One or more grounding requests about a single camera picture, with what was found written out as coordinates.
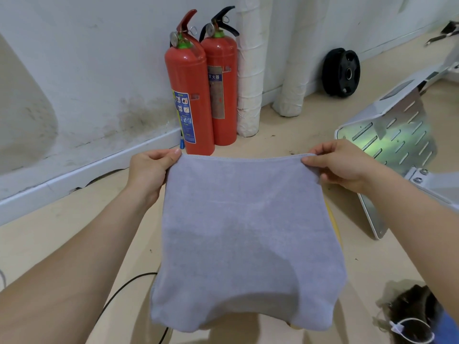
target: slotted metal plate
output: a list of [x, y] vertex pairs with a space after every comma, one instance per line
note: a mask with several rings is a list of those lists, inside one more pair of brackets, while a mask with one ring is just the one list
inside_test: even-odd
[[[425, 167], [437, 154], [426, 111], [417, 88], [386, 114], [342, 127], [337, 138], [346, 138], [377, 161], [405, 176], [412, 167]], [[387, 231], [371, 201], [360, 200], [378, 238]]]

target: wall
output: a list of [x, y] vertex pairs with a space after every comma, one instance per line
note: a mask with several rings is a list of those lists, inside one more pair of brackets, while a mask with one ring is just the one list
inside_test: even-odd
[[[291, 40], [298, 0], [274, 0], [270, 24], [264, 91], [280, 87]], [[421, 30], [418, 34], [447, 23], [459, 13], [459, 0], [330, 0], [317, 56], [309, 73], [310, 82], [320, 77], [322, 60], [332, 49], [352, 49], [361, 57], [374, 56], [383, 44]]]
[[[191, 25], [200, 30], [234, 4], [0, 0], [0, 200], [177, 127], [169, 33], [189, 9], [198, 9]], [[283, 83], [297, 5], [274, 0], [265, 92]], [[458, 12], [459, 0], [330, 0], [310, 80], [330, 49], [374, 55]]]
[[177, 127], [169, 33], [234, 3], [0, 0], [0, 199]]

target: yellow stool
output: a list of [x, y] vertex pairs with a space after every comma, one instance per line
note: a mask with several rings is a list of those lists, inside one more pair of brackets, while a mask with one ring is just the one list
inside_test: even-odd
[[[341, 248], [343, 248], [343, 243], [341, 241], [340, 230], [338, 229], [338, 225], [336, 224], [336, 220], [335, 220], [335, 217], [333, 216], [333, 212], [331, 212], [330, 207], [328, 206], [326, 201], [325, 201], [325, 206], [327, 207], [328, 216], [330, 216], [331, 225], [333, 226], [333, 230], [335, 231], [336, 238], [340, 242]], [[293, 329], [301, 329], [300, 327], [297, 327], [297, 326], [294, 326], [294, 325], [291, 325], [291, 324], [288, 324], [288, 325]]]

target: beige floor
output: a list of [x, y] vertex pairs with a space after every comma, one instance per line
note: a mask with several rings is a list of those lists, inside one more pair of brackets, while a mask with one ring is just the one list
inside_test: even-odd
[[[454, 45], [454, 38], [427, 48], [426, 34], [362, 64], [358, 91], [348, 99], [314, 94], [305, 100], [303, 114], [281, 118], [265, 107], [260, 132], [238, 138], [234, 145], [217, 147], [215, 156], [261, 158], [306, 152], [331, 139], [337, 126], [409, 74], [440, 62]], [[432, 171], [459, 171], [456, 126], [459, 125], [459, 85], [439, 82], [423, 100], [439, 144]], [[123, 187], [128, 171], [101, 179], [36, 212], [0, 227], [0, 268], [12, 282], [33, 264], [62, 245], [87, 224]], [[387, 333], [375, 325], [382, 317], [380, 304], [399, 290], [421, 283], [421, 277], [393, 235], [372, 238], [356, 195], [338, 187], [325, 187], [325, 196], [341, 230], [349, 283], [336, 305], [333, 327], [322, 333], [290, 329], [284, 322], [255, 314], [222, 318], [208, 331], [193, 334], [174, 331], [171, 344], [378, 344], [389, 343]], [[160, 219], [163, 198], [147, 213], [124, 260], [114, 290], [129, 278], [156, 271], [161, 261]], [[95, 327], [91, 344], [156, 344], [163, 328], [148, 319], [148, 293], [152, 278], [136, 280], [121, 292]]]

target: weight plate center hole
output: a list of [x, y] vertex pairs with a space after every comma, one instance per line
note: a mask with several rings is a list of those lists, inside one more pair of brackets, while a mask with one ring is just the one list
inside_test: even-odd
[[352, 78], [352, 70], [351, 70], [351, 68], [348, 68], [346, 70], [346, 79], [350, 80], [351, 78]]

